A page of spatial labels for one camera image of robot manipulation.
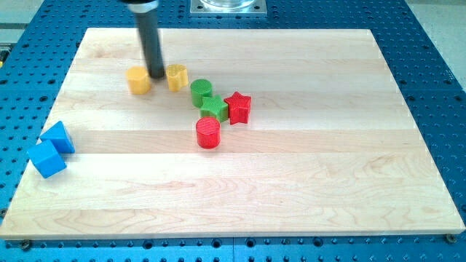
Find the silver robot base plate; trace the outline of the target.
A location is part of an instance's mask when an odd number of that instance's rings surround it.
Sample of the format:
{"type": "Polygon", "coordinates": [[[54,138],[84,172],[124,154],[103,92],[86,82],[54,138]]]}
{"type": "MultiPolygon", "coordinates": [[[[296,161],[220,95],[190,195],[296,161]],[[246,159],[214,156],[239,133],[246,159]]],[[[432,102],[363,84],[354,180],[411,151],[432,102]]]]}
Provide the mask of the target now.
{"type": "Polygon", "coordinates": [[[191,0],[193,15],[265,15],[266,0],[191,0]]]}

